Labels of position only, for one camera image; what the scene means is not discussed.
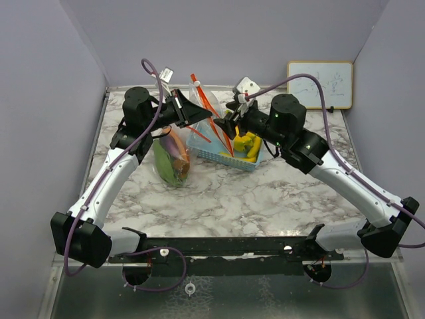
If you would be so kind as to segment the clear zip bag red zipper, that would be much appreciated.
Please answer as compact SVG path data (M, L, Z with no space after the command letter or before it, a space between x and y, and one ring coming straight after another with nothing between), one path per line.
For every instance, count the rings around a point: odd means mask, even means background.
M191 126L187 146L199 158L229 165L234 161L232 142L214 122L224 116L220 102L210 89L201 84L195 74L191 75L191 80L189 100L206 110L210 116Z

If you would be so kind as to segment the yellow banana bunch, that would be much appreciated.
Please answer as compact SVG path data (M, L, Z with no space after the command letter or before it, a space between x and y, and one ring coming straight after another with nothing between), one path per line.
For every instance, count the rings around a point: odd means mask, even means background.
M242 156L232 156L231 154L226 152L220 152L219 154L222 156L236 158L237 160L247 161L250 163L255 163L257 161L262 144L262 139L259 136L248 132L244 136L235 137L233 142L234 151L241 153Z

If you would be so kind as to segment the dark purple eggplant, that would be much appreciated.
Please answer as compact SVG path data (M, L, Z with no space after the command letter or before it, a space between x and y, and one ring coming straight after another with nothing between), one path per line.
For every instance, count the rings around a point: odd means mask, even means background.
M163 147L163 149L172 157L179 158L181 157L181 152L175 143L175 140L170 136L164 136L159 139L159 143Z

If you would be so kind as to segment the orange papaya slice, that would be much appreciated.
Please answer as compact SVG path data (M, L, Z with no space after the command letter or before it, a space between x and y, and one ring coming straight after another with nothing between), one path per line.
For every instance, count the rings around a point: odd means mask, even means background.
M181 155L181 157L187 161L190 162L189 153L187 151L186 145L183 143L181 138L178 136L178 134L175 132L174 129L170 129L169 136L173 139L175 142L175 145L177 146L177 149Z

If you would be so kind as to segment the clear zip bag orange zipper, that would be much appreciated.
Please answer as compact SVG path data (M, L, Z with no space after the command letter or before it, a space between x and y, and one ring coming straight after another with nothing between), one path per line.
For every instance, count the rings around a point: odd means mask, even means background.
M171 126L162 129L155 137L153 155L158 176L170 186L184 187L191 168L191 156Z

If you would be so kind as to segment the brown kiwi fruit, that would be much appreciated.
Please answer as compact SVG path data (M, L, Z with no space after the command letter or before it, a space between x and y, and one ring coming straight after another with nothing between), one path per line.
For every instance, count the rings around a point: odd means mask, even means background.
M175 159L172 162L173 170L179 179L185 179L190 170L190 162L185 159Z

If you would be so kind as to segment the green leaf vegetable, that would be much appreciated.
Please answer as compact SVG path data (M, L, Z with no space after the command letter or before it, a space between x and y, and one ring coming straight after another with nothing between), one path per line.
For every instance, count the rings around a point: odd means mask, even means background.
M182 179L176 177L172 162L174 161L172 156L170 156L161 146L161 144L156 141L153 143L153 153L155 159L155 168L159 177L167 184L180 187L183 185Z

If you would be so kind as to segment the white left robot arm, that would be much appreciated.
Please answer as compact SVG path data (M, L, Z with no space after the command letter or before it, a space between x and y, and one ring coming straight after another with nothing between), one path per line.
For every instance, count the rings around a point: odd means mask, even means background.
M67 212L56 212L50 220L57 253L94 268L114 255L124 254L135 263L146 256L147 247L139 231L124 229L107 234L102 228L122 186L152 146L151 133L172 125L184 128L212 116L179 89L160 100L144 87L130 88L124 94L122 109L124 116L99 172Z

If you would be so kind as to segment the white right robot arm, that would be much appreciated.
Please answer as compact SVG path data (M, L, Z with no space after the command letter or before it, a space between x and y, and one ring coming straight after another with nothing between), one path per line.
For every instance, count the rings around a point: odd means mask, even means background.
M280 151L290 166L327 184L362 214L363 219L337 225L316 226L307 236L306 255L323 258L336 249L366 249L376 256L390 258L399 246L419 203L412 197L401 199L350 165L331 149L320 135L304 127L306 108L291 94L273 97L270 113L229 102L231 111L214 122L234 139L237 133L251 132Z

